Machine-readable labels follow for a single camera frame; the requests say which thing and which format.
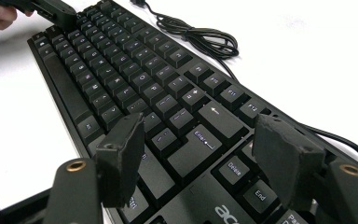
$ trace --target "keyboard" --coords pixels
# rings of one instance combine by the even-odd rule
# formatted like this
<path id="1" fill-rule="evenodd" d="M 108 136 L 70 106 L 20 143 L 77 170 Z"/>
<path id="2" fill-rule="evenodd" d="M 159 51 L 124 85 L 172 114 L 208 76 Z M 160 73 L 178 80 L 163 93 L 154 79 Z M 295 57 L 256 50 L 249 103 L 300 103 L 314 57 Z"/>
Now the keyboard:
<path id="1" fill-rule="evenodd" d="M 113 1 L 77 14 L 77 30 L 51 26 L 28 40 L 82 157 L 117 121 L 145 115 L 136 190 L 114 223 L 313 223 L 282 207 L 252 155 L 258 114 L 314 133 Z"/>

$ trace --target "black cable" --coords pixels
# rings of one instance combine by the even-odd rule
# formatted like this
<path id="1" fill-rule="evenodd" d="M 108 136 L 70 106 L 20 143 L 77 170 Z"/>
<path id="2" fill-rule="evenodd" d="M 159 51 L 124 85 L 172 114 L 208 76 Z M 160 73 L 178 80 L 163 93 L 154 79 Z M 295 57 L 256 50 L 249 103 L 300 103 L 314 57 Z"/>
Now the black cable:
<path id="1" fill-rule="evenodd" d="M 226 69 L 231 78 L 238 82 L 235 75 L 223 62 L 225 59 L 240 54 L 238 52 L 238 43 L 234 36 L 215 29 L 192 27 L 182 20 L 153 11 L 150 5 L 146 2 L 144 2 L 144 5 L 146 5 L 149 11 L 156 16 L 157 27 L 166 31 L 168 34 L 180 35 L 195 49 L 219 62 Z"/>
<path id="2" fill-rule="evenodd" d="M 319 135 L 323 135 L 323 136 L 326 136 L 328 138 L 331 138 L 331 139 L 334 139 L 338 142 L 341 142 L 351 148 L 353 148 L 353 150 L 355 150 L 357 153 L 358 153 L 358 145 L 356 145 L 355 143 L 353 143 L 352 141 L 346 139 L 346 138 L 343 138 L 341 136 L 338 136 L 336 134 L 333 134 L 333 133 L 328 133 L 326 131 L 322 131 L 322 130 L 319 130 L 319 129 L 316 129 L 316 128 L 313 128 L 313 127 L 310 127 L 308 125 L 305 125 L 305 124 L 302 124 L 304 125 L 307 129 L 311 130 L 312 132 L 314 133 L 317 133 Z"/>

